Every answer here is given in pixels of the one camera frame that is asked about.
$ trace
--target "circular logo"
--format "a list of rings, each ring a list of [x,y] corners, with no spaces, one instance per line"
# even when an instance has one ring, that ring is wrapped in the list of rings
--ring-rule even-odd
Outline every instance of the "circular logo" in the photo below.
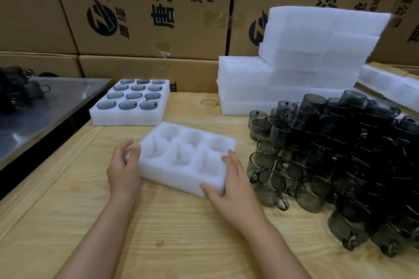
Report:
[[[111,9],[102,5],[98,0],[87,10],[87,21],[100,35],[106,37],[113,35],[118,30],[117,17]]]

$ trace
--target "wooden table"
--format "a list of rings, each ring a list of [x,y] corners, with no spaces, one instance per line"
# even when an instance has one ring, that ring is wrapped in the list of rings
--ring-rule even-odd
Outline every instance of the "wooden table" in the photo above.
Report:
[[[255,149],[247,117],[223,117],[217,94],[171,93],[164,120],[237,139],[244,165]],[[113,148],[151,127],[87,123],[0,202],[0,277],[51,278],[91,227],[109,192]],[[265,208],[314,278],[417,278],[419,250],[390,259],[371,241],[348,252],[331,234],[332,208],[309,213]],[[145,182],[116,278],[255,278],[243,238],[204,198]]]

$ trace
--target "person's right hand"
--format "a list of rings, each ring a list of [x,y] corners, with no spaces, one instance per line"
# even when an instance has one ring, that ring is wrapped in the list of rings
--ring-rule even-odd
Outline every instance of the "person's right hand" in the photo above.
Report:
[[[227,164],[224,196],[219,196],[208,184],[202,183],[200,187],[212,206],[246,237],[249,232],[254,232],[260,229],[260,226],[269,223],[269,220],[238,156],[232,150],[228,150],[228,155],[221,157]]]

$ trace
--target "metal table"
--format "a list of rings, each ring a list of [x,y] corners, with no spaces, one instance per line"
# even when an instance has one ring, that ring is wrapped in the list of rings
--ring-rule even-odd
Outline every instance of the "metal table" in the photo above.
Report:
[[[0,116],[0,170],[73,115],[112,81],[104,78],[32,77],[51,91],[27,109]]]

